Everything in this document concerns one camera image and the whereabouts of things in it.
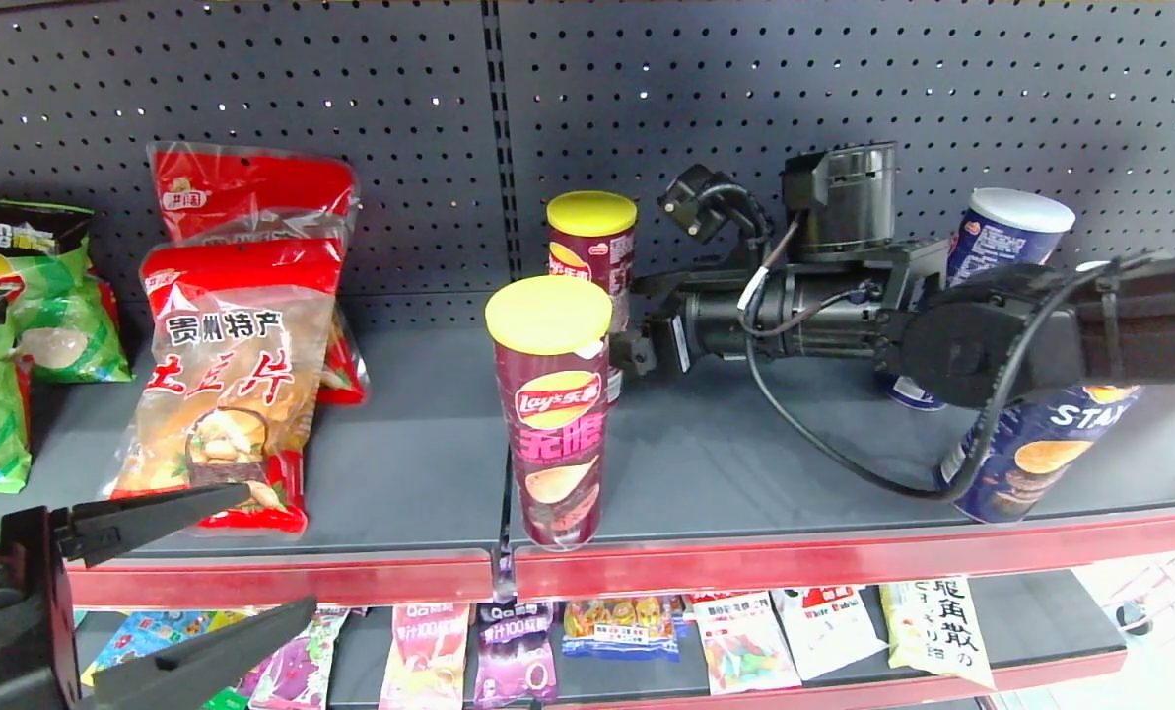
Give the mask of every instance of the gray pegboard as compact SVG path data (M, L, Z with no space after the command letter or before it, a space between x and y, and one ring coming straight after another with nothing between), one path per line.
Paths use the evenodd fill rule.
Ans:
M1079 212L1055 262L1175 252L1175 4L832 0L501 4L522 268L568 189L638 199L637 270L721 253L654 199L692 162L781 215L786 156L897 140L900 236L953 229L971 189ZM733 239L727 236L728 242Z
M163 236L149 140L341 156L362 179L347 295L508 280L478 4L66 4L0 13L0 196L96 208L125 300Z

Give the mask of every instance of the white lid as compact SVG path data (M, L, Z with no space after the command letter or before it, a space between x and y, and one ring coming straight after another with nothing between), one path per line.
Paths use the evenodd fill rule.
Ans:
M1066 233L1073 228L1074 220L1077 219L1074 216L1074 210L1056 202L1055 199L1002 187L975 189L969 197L969 207L1010 228L1038 230L1043 234Z

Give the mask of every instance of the red chip bag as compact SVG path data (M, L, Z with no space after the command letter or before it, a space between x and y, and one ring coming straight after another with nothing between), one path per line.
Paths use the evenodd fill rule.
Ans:
M358 183L347 162L214 143L150 143L149 153L172 242L350 239ZM368 371L341 310L330 329L321 401L362 403Z
M307 529L303 446L341 275L331 239L154 248L141 279L154 314L146 383L112 498L244 482L250 498L201 529Z

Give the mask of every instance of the lay's chip bag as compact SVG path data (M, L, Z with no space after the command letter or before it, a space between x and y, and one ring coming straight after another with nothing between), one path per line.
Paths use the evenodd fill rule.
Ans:
M92 277L92 212L0 199L0 289L22 355L43 382L132 380L101 282Z

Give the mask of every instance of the cylindrical can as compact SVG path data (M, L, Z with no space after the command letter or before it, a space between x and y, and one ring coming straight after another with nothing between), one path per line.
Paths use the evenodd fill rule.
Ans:
M615 193L578 190L548 202L548 273L590 280L615 303L609 331L622 333L631 320L627 295L636 260L636 202ZM609 369L605 401L623 390L623 373Z
M988 454L969 491L954 507L985 523L1020 521L1139 395L1139 387L1070 387L1038 403L1007 409L994 422ZM974 438L974 430L966 433L939 463L940 485L952 482Z
M975 189L960 229L952 235L947 287L1003 264L1042 264L1073 227L1074 210L1055 199L1001 187ZM906 376L885 377L885 394L926 413L946 407Z
M550 548L576 548L600 524L611 310L604 290L565 275L519 280L486 302L522 521Z

